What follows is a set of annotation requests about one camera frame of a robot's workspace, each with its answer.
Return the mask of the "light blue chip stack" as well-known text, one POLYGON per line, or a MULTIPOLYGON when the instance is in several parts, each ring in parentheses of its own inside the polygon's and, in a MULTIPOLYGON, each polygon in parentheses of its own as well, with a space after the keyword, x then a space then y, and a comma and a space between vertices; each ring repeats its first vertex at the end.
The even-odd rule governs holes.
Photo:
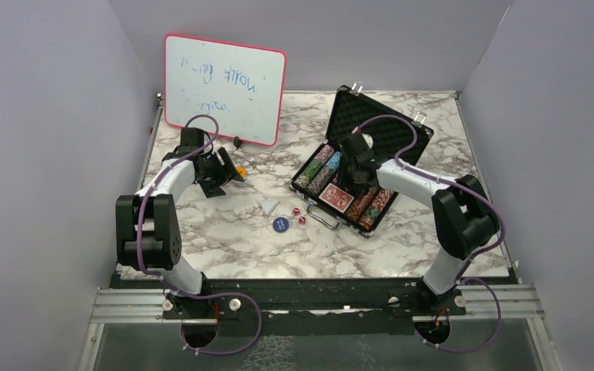
POLYGON ((334 152, 328 159, 325 166, 329 168, 332 172, 336 172, 340 167, 340 157, 341 155, 339 151, 334 152))

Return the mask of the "orange dealer button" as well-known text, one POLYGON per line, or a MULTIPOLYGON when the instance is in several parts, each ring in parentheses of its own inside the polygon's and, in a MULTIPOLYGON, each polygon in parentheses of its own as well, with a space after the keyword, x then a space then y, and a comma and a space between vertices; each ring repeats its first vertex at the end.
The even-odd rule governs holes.
POLYGON ((245 179, 246 179, 246 177, 247 177, 247 172, 246 172, 246 170, 245 170, 243 167, 241 167, 241 166, 238 166, 238 167, 236 167, 236 170, 237 170, 237 172, 238 172, 239 176, 240 176, 240 177, 241 177, 243 180, 245 180, 245 179))

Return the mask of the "brown chip stack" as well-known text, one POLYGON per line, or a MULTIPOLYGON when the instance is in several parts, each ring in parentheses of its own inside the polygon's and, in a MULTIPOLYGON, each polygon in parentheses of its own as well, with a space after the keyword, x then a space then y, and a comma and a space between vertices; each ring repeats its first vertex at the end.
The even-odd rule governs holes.
POLYGON ((319 195, 327 182, 335 174, 335 171, 335 169, 330 168, 329 166, 323 166, 315 178, 306 187, 307 193, 319 195))

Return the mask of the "red playing card deck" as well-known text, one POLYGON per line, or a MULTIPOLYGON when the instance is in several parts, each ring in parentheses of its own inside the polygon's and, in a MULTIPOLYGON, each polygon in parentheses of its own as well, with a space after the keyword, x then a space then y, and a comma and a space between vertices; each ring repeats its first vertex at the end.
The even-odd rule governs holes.
POLYGON ((332 183, 325 186, 319 198, 340 213, 345 213, 354 201, 351 194, 332 183))

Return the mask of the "black poker case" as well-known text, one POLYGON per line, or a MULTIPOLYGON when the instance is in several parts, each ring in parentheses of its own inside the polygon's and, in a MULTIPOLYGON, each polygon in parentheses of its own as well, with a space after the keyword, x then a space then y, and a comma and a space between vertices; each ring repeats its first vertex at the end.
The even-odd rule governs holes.
MULTIPOLYGON (((432 128, 424 125, 422 121, 401 114, 352 87, 343 85, 337 90, 332 112, 329 116, 329 123, 326 127, 325 140, 319 144, 305 164, 292 177, 289 187, 307 202, 306 212, 314 220, 317 220, 331 230, 336 230, 341 225, 347 225, 355 232, 370 237, 394 204, 398 197, 396 192, 394 192, 394 195, 379 215, 375 224, 369 230, 365 230, 359 225, 359 220, 351 220, 346 216, 346 212, 337 212, 331 206, 326 205, 319 198, 320 194, 309 194, 306 188, 301 188, 294 184, 296 178, 306 165, 315 158, 322 146, 330 145, 335 152, 339 151, 341 155, 338 145, 339 141, 350 135, 355 128, 358 128, 361 133, 370 137, 373 142, 371 147, 376 154, 385 154, 387 157, 393 158, 395 153, 399 152, 401 159, 411 165, 417 164, 429 142, 432 140, 434 131, 432 128)), ((339 169, 340 167, 327 184, 332 183, 338 186, 337 176, 339 169)), ((365 191, 367 189, 360 192, 346 192, 351 194, 355 200, 365 191)))

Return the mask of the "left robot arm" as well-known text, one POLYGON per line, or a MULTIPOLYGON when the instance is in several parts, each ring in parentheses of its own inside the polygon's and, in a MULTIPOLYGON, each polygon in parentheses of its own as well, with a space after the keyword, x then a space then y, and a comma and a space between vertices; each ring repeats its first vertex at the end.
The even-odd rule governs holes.
POLYGON ((212 307, 206 275, 182 256, 176 201, 190 186, 207 198, 224 196, 229 182, 243 182, 227 150, 210 148, 202 129, 183 128, 179 144, 162 159, 159 173, 133 195, 115 203, 117 259, 122 266, 159 279, 183 296, 183 307, 203 317, 212 307))

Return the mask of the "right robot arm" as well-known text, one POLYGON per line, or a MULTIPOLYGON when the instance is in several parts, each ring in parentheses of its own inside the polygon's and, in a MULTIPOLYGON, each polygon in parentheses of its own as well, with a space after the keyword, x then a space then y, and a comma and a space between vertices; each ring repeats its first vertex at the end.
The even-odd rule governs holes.
POLYGON ((439 251, 415 294, 417 308, 433 315, 446 305, 446 294, 456 285, 470 261, 500 232, 501 224, 481 183, 472 175, 461 178, 436 175, 401 159, 378 155, 360 132, 338 143, 340 183, 350 189, 376 186, 407 196, 432 212, 439 251))

